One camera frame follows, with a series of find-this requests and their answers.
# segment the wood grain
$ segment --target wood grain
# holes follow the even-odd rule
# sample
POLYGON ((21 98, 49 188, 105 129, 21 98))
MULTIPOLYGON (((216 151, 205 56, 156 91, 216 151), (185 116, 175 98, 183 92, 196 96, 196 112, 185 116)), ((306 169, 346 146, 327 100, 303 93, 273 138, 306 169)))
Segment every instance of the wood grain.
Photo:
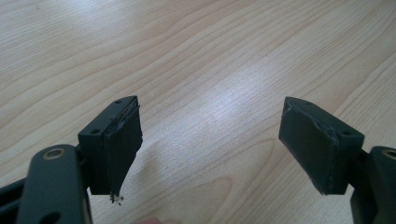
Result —
POLYGON ((144 144, 95 223, 352 223, 277 140, 285 96, 396 147, 394 1, 0 3, 0 186, 137 95, 144 144))

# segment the wood grain pattern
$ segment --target wood grain pattern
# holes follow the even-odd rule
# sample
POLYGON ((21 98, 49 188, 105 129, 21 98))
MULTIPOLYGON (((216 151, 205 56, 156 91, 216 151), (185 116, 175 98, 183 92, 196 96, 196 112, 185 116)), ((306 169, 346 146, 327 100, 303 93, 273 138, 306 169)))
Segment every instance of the wood grain pattern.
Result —
POLYGON ((138 95, 144 144, 95 223, 351 223, 277 140, 285 96, 396 147, 394 1, 2 1, 0 186, 138 95))

